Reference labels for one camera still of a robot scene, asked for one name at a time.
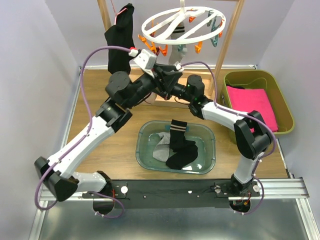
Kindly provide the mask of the white round clip hanger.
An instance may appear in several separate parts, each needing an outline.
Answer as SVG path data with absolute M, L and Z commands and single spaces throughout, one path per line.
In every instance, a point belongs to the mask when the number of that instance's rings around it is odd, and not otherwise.
M 178 7 L 147 18 L 141 25 L 141 33 L 160 45 L 197 44 L 219 37 L 226 23 L 221 11 L 208 6 L 187 6 L 181 0 Z

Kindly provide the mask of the grey sock black stripes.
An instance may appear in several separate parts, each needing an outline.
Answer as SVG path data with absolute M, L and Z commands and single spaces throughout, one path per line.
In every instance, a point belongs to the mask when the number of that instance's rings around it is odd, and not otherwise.
M 170 155 L 171 134 L 169 132 L 159 132 L 159 143 L 155 146 L 152 157 L 160 162 L 166 162 Z

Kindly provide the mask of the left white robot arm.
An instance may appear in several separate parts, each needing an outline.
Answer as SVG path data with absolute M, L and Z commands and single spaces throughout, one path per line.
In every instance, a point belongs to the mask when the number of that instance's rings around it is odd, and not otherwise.
M 142 103 L 150 93 L 167 98 L 179 78 L 182 67 L 155 64 L 131 81 L 124 71 L 112 74 L 105 88 L 108 99 L 89 124 L 59 152 L 39 157 L 34 165 L 44 185 L 57 201 L 63 202 L 77 192 L 95 192 L 104 198 L 110 194 L 110 178 L 102 171 L 76 172 L 80 163 L 105 139 L 114 135 L 132 117 L 130 109 Z

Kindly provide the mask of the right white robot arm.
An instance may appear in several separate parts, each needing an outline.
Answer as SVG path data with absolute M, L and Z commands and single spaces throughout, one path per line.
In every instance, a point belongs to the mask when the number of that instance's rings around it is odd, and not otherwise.
M 199 75 L 190 75 L 186 85 L 178 83 L 181 75 L 174 73 L 167 80 L 168 96 L 188 102 L 193 116 L 219 123 L 234 132 L 240 161 L 231 175 L 230 191 L 236 196 L 243 195 L 253 181 L 258 162 L 275 142 L 275 135 L 258 111 L 245 112 L 222 106 L 205 96 L 205 85 Z

